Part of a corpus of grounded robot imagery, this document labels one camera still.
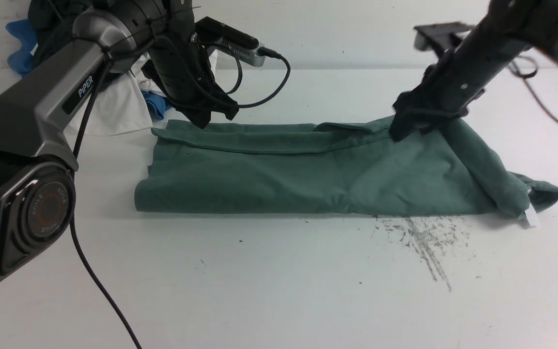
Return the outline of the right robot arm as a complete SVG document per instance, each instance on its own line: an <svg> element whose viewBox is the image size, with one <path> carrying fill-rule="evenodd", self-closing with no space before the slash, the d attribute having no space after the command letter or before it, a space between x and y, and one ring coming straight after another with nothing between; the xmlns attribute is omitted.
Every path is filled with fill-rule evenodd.
<svg viewBox="0 0 558 349"><path fill-rule="evenodd" d="M535 48L558 64L558 0L492 0L476 25L416 26L414 46L438 61L393 104L390 137L400 142L465 117L467 106L521 53Z"/></svg>

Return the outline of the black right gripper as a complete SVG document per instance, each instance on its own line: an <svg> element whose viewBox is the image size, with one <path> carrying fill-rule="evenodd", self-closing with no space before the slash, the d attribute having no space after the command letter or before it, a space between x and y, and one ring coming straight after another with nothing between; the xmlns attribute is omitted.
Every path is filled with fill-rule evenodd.
<svg viewBox="0 0 558 349"><path fill-rule="evenodd" d="M430 66L417 91L401 93L389 128L394 142L430 133L468 115L468 104L529 43L523 33L529 10L489 10L456 49Z"/></svg>

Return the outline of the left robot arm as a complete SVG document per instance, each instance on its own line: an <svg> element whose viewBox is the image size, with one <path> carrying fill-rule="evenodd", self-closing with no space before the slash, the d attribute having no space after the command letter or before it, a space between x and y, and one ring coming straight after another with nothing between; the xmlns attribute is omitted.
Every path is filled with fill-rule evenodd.
<svg viewBox="0 0 558 349"><path fill-rule="evenodd" d="M197 43L190 0L95 0L73 41L0 94L0 282L50 247L75 211L78 154L64 129L110 71L149 53L170 103L199 127L232 119Z"/></svg>

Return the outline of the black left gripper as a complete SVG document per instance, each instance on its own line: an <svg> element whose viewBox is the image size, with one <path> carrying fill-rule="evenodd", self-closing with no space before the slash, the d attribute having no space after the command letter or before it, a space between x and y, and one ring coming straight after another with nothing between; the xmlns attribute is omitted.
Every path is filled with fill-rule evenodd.
<svg viewBox="0 0 558 349"><path fill-rule="evenodd" d="M207 51L194 42L195 17L190 0L156 0L160 14L150 15L155 22L156 41L149 49L159 85L168 101L197 128L211 121L213 108L232 121L238 103L228 95L212 100L215 82L210 72Z"/></svg>

